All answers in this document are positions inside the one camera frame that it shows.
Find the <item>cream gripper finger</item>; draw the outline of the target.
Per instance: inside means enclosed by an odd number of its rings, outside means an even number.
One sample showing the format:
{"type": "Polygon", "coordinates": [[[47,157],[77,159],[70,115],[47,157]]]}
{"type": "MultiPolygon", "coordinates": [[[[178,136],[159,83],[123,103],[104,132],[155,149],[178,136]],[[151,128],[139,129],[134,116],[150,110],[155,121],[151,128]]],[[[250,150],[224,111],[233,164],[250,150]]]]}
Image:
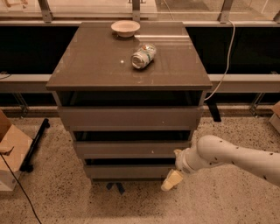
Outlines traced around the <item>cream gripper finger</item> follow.
{"type": "Polygon", "coordinates": [[[170,170],[163,184],[161,185],[161,189],[163,191],[171,190],[175,185],[183,180],[184,175],[177,170],[170,170]]]}

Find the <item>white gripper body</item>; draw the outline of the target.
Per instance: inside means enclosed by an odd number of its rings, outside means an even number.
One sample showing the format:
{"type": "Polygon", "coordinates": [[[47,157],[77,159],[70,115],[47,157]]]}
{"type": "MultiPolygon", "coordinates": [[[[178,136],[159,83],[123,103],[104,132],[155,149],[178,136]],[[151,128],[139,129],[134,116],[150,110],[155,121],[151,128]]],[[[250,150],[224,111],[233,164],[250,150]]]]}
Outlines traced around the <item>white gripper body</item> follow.
{"type": "Polygon", "coordinates": [[[186,162],[186,150],[176,149],[174,151],[174,154],[176,157],[176,161],[175,161],[176,168],[180,172],[183,172],[185,174],[190,174],[193,170],[189,166],[189,164],[186,162]]]}

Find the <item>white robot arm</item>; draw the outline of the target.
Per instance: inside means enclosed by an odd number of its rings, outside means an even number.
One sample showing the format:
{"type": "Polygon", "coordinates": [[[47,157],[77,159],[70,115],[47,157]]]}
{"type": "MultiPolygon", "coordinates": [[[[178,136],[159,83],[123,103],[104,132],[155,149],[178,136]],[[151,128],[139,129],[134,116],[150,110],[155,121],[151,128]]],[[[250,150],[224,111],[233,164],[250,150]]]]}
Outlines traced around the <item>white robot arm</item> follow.
{"type": "Polygon", "coordinates": [[[195,146],[175,150],[175,167],[161,185],[169,191],[183,180],[185,174],[223,164],[235,165],[246,172],[280,186],[280,154],[234,145],[217,136],[203,136],[195,146]]]}

